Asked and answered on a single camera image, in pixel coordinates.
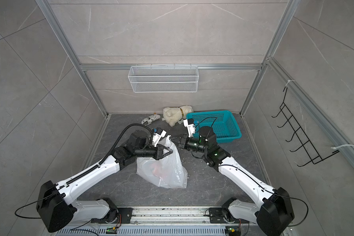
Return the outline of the pink peach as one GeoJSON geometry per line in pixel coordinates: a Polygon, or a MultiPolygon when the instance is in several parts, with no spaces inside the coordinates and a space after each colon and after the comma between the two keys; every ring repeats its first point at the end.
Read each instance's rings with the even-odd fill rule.
{"type": "Polygon", "coordinates": [[[163,170],[162,166],[155,165],[153,166],[152,169],[152,174],[158,178],[164,178],[165,177],[165,171],[163,170]]]}

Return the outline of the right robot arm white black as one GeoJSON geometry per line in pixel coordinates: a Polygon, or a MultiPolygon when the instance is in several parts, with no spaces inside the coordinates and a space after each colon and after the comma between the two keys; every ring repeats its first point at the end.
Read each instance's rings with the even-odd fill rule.
{"type": "Polygon", "coordinates": [[[209,167],[229,178],[251,198],[251,204],[235,198],[228,200],[222,206],[227,221],[244,219],[257,224],[268,236],[279,236],[294,220],[289,193],[282,187],[275,189],[262,182],[237,163],[217,143],[216,134],[211,127],[204,127],[197,138],[181,134],[173,136],[171,141],[178,148],[202,153],[202,158],[209,167]]]}

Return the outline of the white printed plastic bag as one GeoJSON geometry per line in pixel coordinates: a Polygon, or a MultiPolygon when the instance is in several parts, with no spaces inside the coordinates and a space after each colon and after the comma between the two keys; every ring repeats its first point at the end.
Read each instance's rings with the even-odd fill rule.
{"type": "Polygon", "coordinates": [[[163,188],[187,188],[188,173],[183,167],[180,154],[176,145],[170,140],[171,136],[167,136],[160,141],[161,145],[173,150],[173,153],[160,160],[150,157],[138,158],[137,175],[144,180],[163,188]],[[164,178],[158,178],[152,174],[153,166],[159,165],[165,171],[164,178]]]}

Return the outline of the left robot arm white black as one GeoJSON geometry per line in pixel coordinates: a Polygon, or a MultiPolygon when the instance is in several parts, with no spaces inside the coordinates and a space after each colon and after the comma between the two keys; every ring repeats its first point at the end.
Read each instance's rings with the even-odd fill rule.
{"type": "Polygon", "coordinates": [[[92,166],[58,183],[48,181],[39,192],[36,211],[48,232],[54,233],[71,222],[97,220],[112,223],[119,220],[117,206],[109,198],[79,201],[78,197],[106,177],[119,172],[136,158],[160,160],[173,153],[170,136],[165,132],[148,137],[137,130],[121,146],[109,151],[108,156],[92,166]]]}

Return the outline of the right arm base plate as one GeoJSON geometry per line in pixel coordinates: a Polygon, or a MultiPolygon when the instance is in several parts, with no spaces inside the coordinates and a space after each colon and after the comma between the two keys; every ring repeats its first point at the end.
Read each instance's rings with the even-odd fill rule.
{"type": "Polygon", "coordinates": [[[209,217],[209,221],[211,224],[239,224],[249,223],[249,221],[245,219],[235,219],[226,211],[224,211],[221,207],[210,207],[205,211],[205,215],[209,217]]]}

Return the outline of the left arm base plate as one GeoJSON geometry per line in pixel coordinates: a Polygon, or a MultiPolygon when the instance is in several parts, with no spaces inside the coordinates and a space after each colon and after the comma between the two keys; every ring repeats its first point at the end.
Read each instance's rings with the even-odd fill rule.
{"type": "Polygon", "coordinates": [[[92,219],[91,223],[98,224],[129,224],[132,218],[133,208],[120,207],[117,211],[110,211],[103,219],[92,219]]]}

